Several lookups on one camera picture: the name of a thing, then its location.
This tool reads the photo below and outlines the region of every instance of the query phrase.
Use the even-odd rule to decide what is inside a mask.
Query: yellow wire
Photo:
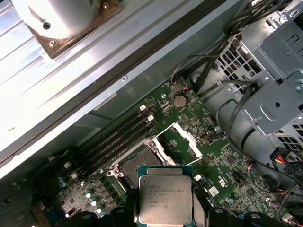
[[[276,162],[278,162],[278,163],[283,164],[283,162],[281,162],[281,161],[280,161],[280,160],[278,160],[278,159],[275,159],[275,161],[276,161]]]

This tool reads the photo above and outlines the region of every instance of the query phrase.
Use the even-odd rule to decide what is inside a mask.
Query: motherboard
[[[249,182],[247,160],[225,136],[183,80],[177,86],[165,83],[36,183],[45,215],[53,226],[84,210],[101,217],[123,205],[126,190],[138,186],[138,166],[189,165],[194,191],[206,193],[212,206],[239,218],[251,211],[276,217],[269,205],[275,197]],[[259,187],[268,188],[255,171],[252,175]]]

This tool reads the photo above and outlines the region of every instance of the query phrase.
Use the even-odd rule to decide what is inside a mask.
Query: motherboard mounting screw
[[[56,44],[56,42],[55,42],[54,40],[52,40],[52,41],[50,41],[50,42],[48,43],[48,45],[49,45],[50,47],[55,46],[55,44]]]
[[[215,212],[216,212],[216,213],[223,213],[223,210],[220,209],[220,208],[216,208],[216,209],[215,209]]]
[[[127,75],[122,76],[122,81],[127,81],[127,79],[128,79],[128,76],[127,76]]]
[[[153,142],[153,141],[152,141],[152,142],[150,142],[148,145],[149,145],[149,147],[150,147],[150,148],[153,148],[153,147],[155,147],[155,146],[156,146],[155,142]]]

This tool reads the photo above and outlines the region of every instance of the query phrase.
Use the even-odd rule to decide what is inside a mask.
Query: cable
[[[170,83],[171,83],[172,86],[175,86],[175,87],[183,87],[183,86],[179,86],[179,85],[174,84],[174,77],[175,77],[176,73],[179,71],[179,69],[181,68],[181,66],[182,66],[188,59],[191,59],[191,58],[194,58],[194,57],[218,58],[219,56],[218,56],[218,55],[211,55],[211,54],[193,54],[193,55],[188,56],[187,58],[185,58],[185,59],[176,67],[176,69],[175,69],[174,72],[172,73],[172,75],[171,75],[171,77],[170,77]]]
[[[241,150],[244,150],[244,146],[245,146],[245,143],[246,143],[246,140],[248,139],[248,137],[253,133],[255,132],[256,130],[254,128],[252,128],[251,130],[249,130],[245,136],[243,137],[242,141],[241,141],[241,146],[240,146],[240,149]]]
[[[254,20],[252,20],[250,23],[256,22],[262,18],[267,17],[268,15],[276,12],[276,11],[280,11],[282,10],[285,6],[287,6],[289,3],[289,0],[282,0],[280,1],[278,4],[274,5],[273,7],[271,7],[267,12],[264,12],[262,14],[260,14],[258,17],[256,17]]]
[[[286,1],[281,0],[278,4],[273,5],[276,0],[263,0],[257,3],[255,6],[250,7],[249,9],[244,9],[235,19],[233,19],[230,23],[228,23],[225,28],[225,38],[221,40],[219,45],[211,52],[211,54],[220,54],[228,45],[228,39],[237,34],[238,31],[247,24],[255,22],[257,20],[262,19],[265,16],[268,16],[272,11],[276,11],[281,7],[284,7]],[[215,63],[216,59],[211,59],[206,63],[203,71],[198,77],[196,83],[194,84],[193,90],[197,93],[200,88],[205,83],[208,74],[211,71],[212,65]]]
[[[288,191],[288,193],[284,196],[284,198],[283,198],[283,200],[282,200],[282,202],[281,202],[281,204],[280,204],[280,207],[279,207],[279,209],[278,209],[278,212],[277,212],[277,217],[278,217],[278,220],[279,220],[279,221],[281,221],[280,215],[281,215],[282,207],[283,207],[284,203],[286,202],[287,198],[289,197],[290,193],[292,193],[292,191],[293,191],[296,187],[298,187],[298,185],[292,186],[291,189]]]
[[[210,54],[219,54],[221,53],[226,46],[228,45],[228,39],[226,39],[226,37],[224,37],[220,42],[219,45],[210,52]],[[213,64],[215,63],[216,59],[211,59],[209,60],[205,67],[203,68],[202,72],[200,73],[200,76],[198,77],[197,81],[195,82],[194,86],[193,86],[193,90],[198,93],[198,91],[200,90],[200,88],[202,87],[202,85],[205,83],[207,76],[209,74],[209,72],[212,69]]]
[[[223,130],[223,127],[221,126],[221,124],[220,124],[220,122],[219,122],[219,114],[220,114],[221,109],[222,109],[223,107],[227,106],[230,102],[234,102],[235,104],[237,104],[237,101],[236,101],[235,99],[231,98],[231,99],[227,100],[225,103],[223,103],[223,104],[218,108],[218,110],[217,110],[217,112],[216,112],[217,124],[218,124],[218,126],[220,127],[220,129],[222,129],[222,130]]]
[[[247,90],[245,92],[245,94],[243,95],[243,97],[241,98],[241,100],[238,102],[238,104],[236,105],[235,109],[233,110],[231,116],[230,116],[230,119],[229,119],[229,126],[227,128],[227,132],[226,132],[226,140],[229,142],[229,144],[235,149],[235,151],[237,151],[239,154],[241,154],[242,156],[244,156],[245,158],[247,158],[248,160],[252,161],[252,163],[255,165],[255,166],[260,166],[260,167],[263,167],[263,168],[266,168],[267,170],[273,172],[273,173],[276,173],[277,175],[280,175],[280,176],[283,176],[291,181],[294,182],[294,178],[285,174],[285,173],[282,173],[282,172],[279,172],[275,169],[272,169],[270,167],[268,167],[267,165],[251,158],[250,156],[248,156],[247,154],[245,154],[243,152],[243,150],[241,150],[239,148],[239,146],[231,139],[231,136],[230,136],[230,133],[231,133],[231,129],[232,129],[232,125],[236,119],[236,116],[237,114],[239,113],[240,109],[244,106],[244,104],[246,103],[246,101],[249,99],[249,97],[251,96],[251,94],[253,94],[254,92],[254,87],[256,85],[253,83],[251,85],[249,85],[247,87]]]
[[[269,191],[266,191],[266,190],[260,188],[259,186],[257,186],[256,183],[252,180],[252,177],[251,177],[251,170],[255,170],[255,169],[256,169],[255,167],[248,168],[248,178],[249,178],[250,182],[251,182],[259,191],[265,192],[265,193],[270,194],[270,195],[281,195],[282,193],[289,192],[289,189],[288,189],[288,190],[284,190],[284,191],[280,191],[280,192],[269,192]]]
[[[251,82],[249,82],[249,81],[243,81],[243,80],[227,79],[227,80],[221,80],[219,82],[221,83],[221,85],[218,85],[218,84],[212,85],[207,90],[205,90],[205,91],[201,92],[200,94],[198,94],[198,97],[201,98],[201,97],[207,95],[208,93],[216,90],[218,87],[221,87],[221,86],[229,84],[229,83],[231,83],[231,84],[237,84],[237,85],[242,85],[242,86],[249,86],[249,85],[251,85]]]

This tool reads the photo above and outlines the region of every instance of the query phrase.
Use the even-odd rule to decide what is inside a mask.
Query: blue capacitor
[[[235,200],[233,200],[232,198],[230,197],[227,197],[226,198],[226,201],[228,202],[229,205],[233,205],[235,203]]]

